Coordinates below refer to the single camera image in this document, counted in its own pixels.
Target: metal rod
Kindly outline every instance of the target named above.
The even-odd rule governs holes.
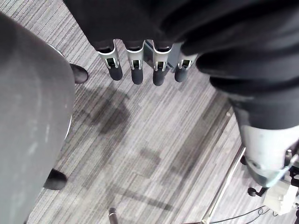
[[[109,209],[109,221],[110,221],[110,224],[118,224],[115,208]]]
[[[237,154],[234,157],[234,160],[232,161],[227,173],[225,174],[225,177],[220,185],[220,187],[217,190],[216,195],[213,198],[213,201],[211,202],[209,208],[207,209],[205,215],[203,216],[203,219],[201,220],[202,224],[209,224],[211,221],[211,217],[213,215],[213,213],[215,212],[226,188],[228,187],[233,174],[235,172],[235,169],[237,168],[239,161],[241,160],[242,156],[244,155],[246,147],[244,146],[240,146]]]

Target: black cable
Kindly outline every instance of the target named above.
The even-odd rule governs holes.
[[[265,207],[265,205],[264,205],[264,206],[261,206],[261,207],[259,207],[259,208],[257,208],[257,209],[251,210],[251,211],[249,211],[249,212],[247,212],[247,213],[245,213],[245,214],[242,214],[242,215],[239,215],[239,216],[235,216],[235,217],[232,217],[232,218],[227,218],[227,219],[223,219],[223,220],[215,221],[215,222],[210,222],[210,224],[214,224],[214,223],[222,223],[222,222],[225,222],[225,221],[228,221],[228,220],[232,220],[232,219],[235,219],[235,218],[243,217],[243,216],[245,216],[245,215],[250,214],[251,212],[254,212],[254,211],[258,210],[258,211],[257,211],[258,216],[255,217],[253,220],[251,220],[251,221],[245,223],[245,224],[249,224],[249,223],[252,223],[252,222],[256,221],[256,219],[259,218],[261,215],[264,215],[264,214],[266,214],[268,211],[270,211],[270,209],[268,209],[268,210],[266,210],[266,211],[264,212],[264,211],[263,211],[263,207]]]
[[[254,222],[257,218],[259,218],[261,215],[263,215],[263,214],[266,214],[268,211],[270,211],[270,209],[268,209],[268,210],[266,210],[264,213],[263,213],[263,209],[261,208],[259,211],[258,211],[258,216],[255,218],[255,219],[253,219],[253,220],[251,220],[250,222],[247,222],[247,223],[245,223],[245,224],[249,224],[249,223],[252,223],[252,222]]]
[[[242,214],[242,215],[239,215],[239,216],[236,216],[236,217],[227,218],[227,219],[223,219],[223,220],[215,221],[215,222],[210,222],[210,224],[213,224],[213,223],[222,223],[222,222],[225,222],[225,221],[228,221],[228,220],[232,220],[232,219],[235,219],[235,218],[243,217],[243,216],[245,216],[245,215],[250,214],[251,212],[254,212],[254,211],[258,210],[258,212],[257,212],[257,213],[258,213],[258,216],[257,216],[254,220],[251,220],[250,222],[246,223],[246,224],[249,224],[249,223],[252,223],[252,222],[255,221],[257,218],[259,218],[261,215],[265,214],[266,212],[268,212],[268,211],[270,210],[270,209],[268,209],[266,212],[263,212],[263,207],[265,207],[265,206],[261,206],[261,207],[259,207],[259,208],[257,208],[257,209],[254,209],[254,210],[252,210],[252,211],[249,211],[249,212],[247,212],[247,213],[245,213],[245,214]]]

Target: floor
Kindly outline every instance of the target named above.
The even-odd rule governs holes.
[[[136,86],[118,40],[124,78],[112,81],[61,0],[3,0],[0,10],[91,76],[76,86],[71,130],[55,167],[68,184],[59,192],[43,189],[28,224],[107,224],[110,207],[120,224],[200,221],[241,144],[232,109],[208,77],[193,67],[184,83],[169,73],[156,87],[145,64]],[[260,207],[261,198],[247,195],[249,186],[258,187],[239,164],[212,221]],[[280,217],[269,211],[254,223],[295,219],[295,211]]]

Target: black fingertip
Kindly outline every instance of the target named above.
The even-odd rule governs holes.
[[[132,81],[136,85],[140,85],[143,82],[143,70],[135,68],[131,70],[132,73]]]
[[[178,67],[176,67],[176,71],[174,73],[174,79],[178,82],[181,83],[183,82],[187,77],[187,70],[185,67],[182,67],[181,69],[179,69]]]
[[[121,66],[119,65],[118,68],[111,66],[109,70],[109,74],[111,76],[111,78],[115,81],[119,81],[122,78],[122,70],[121,70]]]
[[[154,71],[154,74],[153,74],[153,83],[156,85],[156,86],[161,86],[164,82],[164,72],[162,70],[158,70],[158,71]]]

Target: black fabric cover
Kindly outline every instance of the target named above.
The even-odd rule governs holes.
[[[240,125],[299,125],[298,0],[64,0],[97,49],[106,39],[181,42],[227,93]]]

